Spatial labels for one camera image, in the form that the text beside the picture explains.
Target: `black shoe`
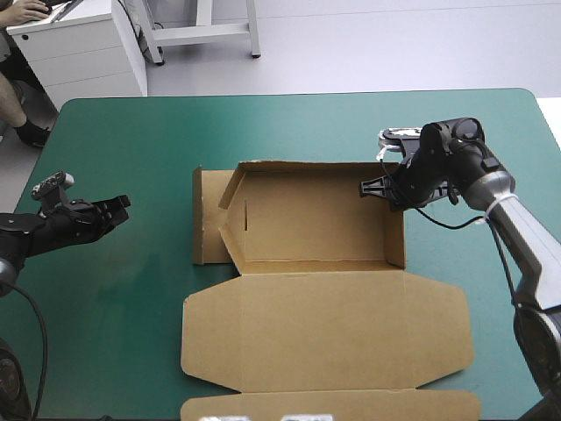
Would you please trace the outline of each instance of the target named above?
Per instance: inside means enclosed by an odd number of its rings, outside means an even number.
[[[43,148],[45,147],[46,141],[49,139],[51,131],[48,130],[48,128],[42,129],[27,120],[21,127],[16,127],[16,133],[20,140],[26,145]]]

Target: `hand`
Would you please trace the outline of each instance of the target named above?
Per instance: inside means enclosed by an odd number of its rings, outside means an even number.
[[[2,21],[4,26],[22,25],[30,20],[46,19],[48,12],[40,0],[19,0],[2,12]]]

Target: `cardboard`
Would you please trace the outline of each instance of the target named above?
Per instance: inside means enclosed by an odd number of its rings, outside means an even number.
[[[241,274],[405,267],[403,216],[359,197],[375,163],[242,162],[220,207],[224,243]]]
[[[469,312],[461,289],[402,270],[402,213],[358,193],[382,174],[282,161],[194,172],[194,261],[229,254],[241,276],[185,301],[181,366],[243,393],[193,399],[183,421],[479,418],[474,395],[416,389],[472,363]]]
[[[281,421],[294,414],[331,414],[335,421],[474,421],[479,411],[477,397],[464,391],[244,393],[191,399],[181,408],[181,421],[236,415]]]
[[[463,291],[401,270],[243,275],[185,301],[181,366],[241,392],[413,389],[473,360]]]
[[[230,263],[231,258],[218,227],[226,211],[218,206],[233,170],[193,171],[193,263]]]

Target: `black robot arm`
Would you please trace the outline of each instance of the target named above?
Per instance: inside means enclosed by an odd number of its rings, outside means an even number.
[[[127,196],[99,202],[68,200],[65,189],[74,183],[62,171],[33,188],[41,201],[33,214],[0,214],[0,280],[14,284],[25,259],[58,248],[98,241],[128,218]],[[11,292],[0,283],[0,296]]]

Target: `cable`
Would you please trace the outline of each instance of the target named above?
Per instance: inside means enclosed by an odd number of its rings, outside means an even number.
[[[433,217],[431,217],[430,215],[428,215],[426,212],[424,212],[423,210],[419,209],[417,206],[415,206],[413,204],[413,202],[411,200],[409,200],[409,198],[407,197],[407,195],[405,195],[403,193],[403,190],[401,190],[399,184],[397,182],[395,182],[394,178],[389,174],[389,172],[386,169],[386,164],[384,164],[384,159],[380,158],[380,164],[382,166],[382,170],[384,171],[384,174],[386,175],[386,177],[389,179],[390,182],[392,182],[392,184],[398,189],[398,191],[400,192],[400,194],[405,198],[405,200],[407,200],[409,206],[411,206],[413,209],[415,209],[417,212],[419,212],[421,215],[423,215],[425,218],[427,218],[430,222],[432,222],[433,224],[436,224],[438,226],[442,226],[443,228],[446,228],[448,230],[461,230],[462,228],[466,228],[468,225],[473,224],[476,221],[479,221],[480,219],[482,219],[482,216],[478,216],[478,217],[474,217],[472,219],[469,219],[467,221],[465,221],[463,224],[460,225],[448,225],[445,224],[444,222],[440,222],[436,219],[434,219]]]
[[[149,57],[146,56],[146,51],[148,51],[148,47],[143,50],[142,47],[140,46],[142,27],[140,27],[140,31],[138,31],[138,33],[137,33],[137,28],[134,26],[134,23],[132,22],[131,14],[129,13],[129,10],[127,9],[126,5],[123,3],[123,0],[117,0],[117,2],[123,8],[124,14],[126,15],[127,19],[129,20],[129,24],[131,24],[132,33],[134,33],[134,38],[137,41],[138,48],[140,49],[140,52],[142,53],[142,56],[144,57],[144,60],[147,61],[148,63],[154,64],[152,58],[149,58]],[[154,24],[159,25],[161,29],[164,29],[164,25],[162,25],[160,22],[154,22]],[[162,55],[162,58],[163,58],[164,52],[163,52],[163,50],[161,50],[161,47],[158,47],[158,48],[159,48],[160,54]]]
[[[515,309],[517,309],[515,305],[515,285],[512,282],[512,276],[510,274],[510,269],[508,268],[507,258],[505,256],[504,251],[502,250],[499,233],[497,232],[497,228],[494,226],[494,222],[490,218],[487,220],[487,223],[489,224],[489,228],[491,229],[491,233],[493,234],[494,244],[497,246],[497,251],[499,252],[499,256],[501,257],[502,268],[504,269],[505,276],[507,277],[508,290],[510,291],[512,304],[514,305]]]
[[[37,399],[35,400],[35,407],[33,409],[32,418],[31,418],[31,421],[35,421],[39,414],[39,408],[41,406],[41,400],[43,398],[43,389],[45,388],[45,378],[46,378],[46,367],[49,359],[45,319],[41,314],[37,302],[33,299],[32,296],[29,295],[29,293],[25,292],[24,289],[21,289],[17,285],[12,285],[11,283],[2,280],[0,280],[0,284],[2,284],[5,287],[14,289],[29,302],[29,304],[33,308],[33,311],[35,312],[35,316],[37,316],[37,320],[39,321],[39,327],[41,328],[41,338],[43,340],[43,357],[41,361],[41,375],[39,377],[39,386],[37,387]]]

